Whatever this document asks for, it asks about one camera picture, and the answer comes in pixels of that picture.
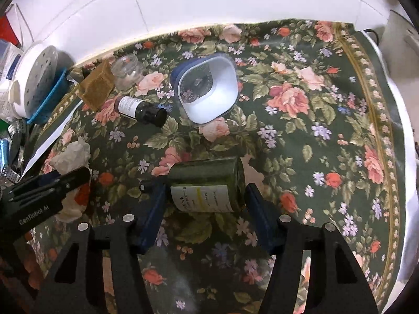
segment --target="small dark bottle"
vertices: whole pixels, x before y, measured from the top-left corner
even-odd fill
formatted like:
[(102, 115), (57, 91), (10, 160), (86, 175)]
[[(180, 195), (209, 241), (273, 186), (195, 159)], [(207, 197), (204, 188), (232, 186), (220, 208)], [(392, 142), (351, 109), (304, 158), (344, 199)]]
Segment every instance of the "small dark bottle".
[(129, 96), (120, 96), (115, 100), (115, 112), (135, 119), (144, 124), (154, 124), (161, 128), (167, 119), (167, 111), (150, 102)]

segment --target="black bottle cap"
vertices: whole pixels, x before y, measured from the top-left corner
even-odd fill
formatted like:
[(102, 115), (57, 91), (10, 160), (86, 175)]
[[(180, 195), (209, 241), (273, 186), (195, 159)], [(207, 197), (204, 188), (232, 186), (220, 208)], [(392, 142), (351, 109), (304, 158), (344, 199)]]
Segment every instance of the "black bottle cap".
[(144, 120), (150, 122), (157, 127), (161, 128), (167, 119), (167, 111), (164, 108), (150, 106), (146, 109)]

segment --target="brown sponge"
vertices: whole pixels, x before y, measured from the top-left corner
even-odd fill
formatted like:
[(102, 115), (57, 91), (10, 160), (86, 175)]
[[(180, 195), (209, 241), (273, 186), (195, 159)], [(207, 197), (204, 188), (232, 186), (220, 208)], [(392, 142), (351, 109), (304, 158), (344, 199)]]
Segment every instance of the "brown sponge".
[(114, 88), (114, 75), (109, 60), (104, 60), (79, 85), (79, 97), (96, 112)]

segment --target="bottle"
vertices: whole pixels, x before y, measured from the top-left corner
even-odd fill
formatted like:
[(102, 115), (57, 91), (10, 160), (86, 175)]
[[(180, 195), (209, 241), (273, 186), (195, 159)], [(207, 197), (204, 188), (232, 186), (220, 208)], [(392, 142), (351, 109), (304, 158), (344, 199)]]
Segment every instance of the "bottle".
[(152, 123), (160, 128), (167, 119), (167, 111), (164, 108), (158, 108), (150, 102), (129, 96), (118, 97), (114, 109), (125, 117), (144, 124)]
[[(235, 212), (244, 209), (245, 179), (241, 159), (214, 158), (175, 163), (164, 179), (167, 197), (185, 212)], [(140, 190), (152, 192), (152, 181)]]

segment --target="blue basket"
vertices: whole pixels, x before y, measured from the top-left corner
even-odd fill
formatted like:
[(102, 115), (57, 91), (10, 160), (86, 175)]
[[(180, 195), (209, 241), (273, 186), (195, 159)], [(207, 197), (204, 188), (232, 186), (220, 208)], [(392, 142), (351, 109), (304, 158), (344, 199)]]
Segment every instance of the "blue basket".
[(47, 95), (43, 103), (38, 107), (28, 124), (45, 124), (49, 119), (52, 111), (58, 105), (62, 97), (68, 91), (68, 81), (65, 78), (67, 70), (63, 69), (60, 77), (52, 88), (51, 92)]

